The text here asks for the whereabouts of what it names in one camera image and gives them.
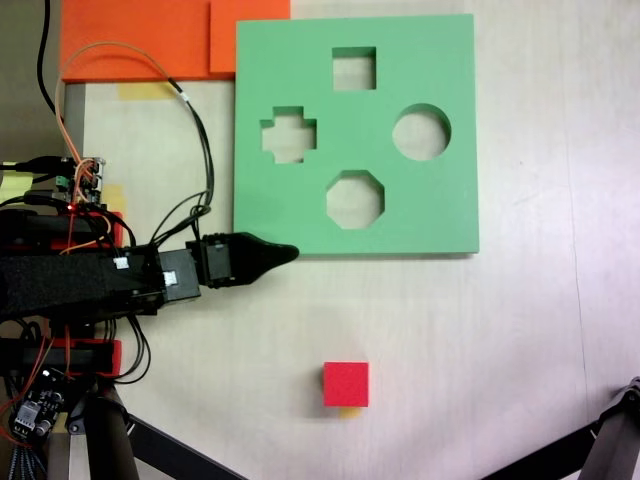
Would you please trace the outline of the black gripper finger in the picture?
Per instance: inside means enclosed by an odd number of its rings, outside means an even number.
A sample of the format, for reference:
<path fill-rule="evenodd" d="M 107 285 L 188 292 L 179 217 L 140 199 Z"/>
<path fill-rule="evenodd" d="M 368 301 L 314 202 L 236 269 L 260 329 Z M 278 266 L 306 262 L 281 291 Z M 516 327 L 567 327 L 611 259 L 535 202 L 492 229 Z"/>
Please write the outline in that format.
<path fill-rule="evenodd" d="M 290 263 L 298 258 L 296 253 L 284 255 L 241 255 L 233 258 L 233 285 L 245 286 L 254 283 L 265 273 Z"/>
<path fill-rule="evenodd" d="M 232 235 L 233 255 L 251 260 L 295 260 L 299 249 L 293 245 L 273 243 L 247 232 Z"/>

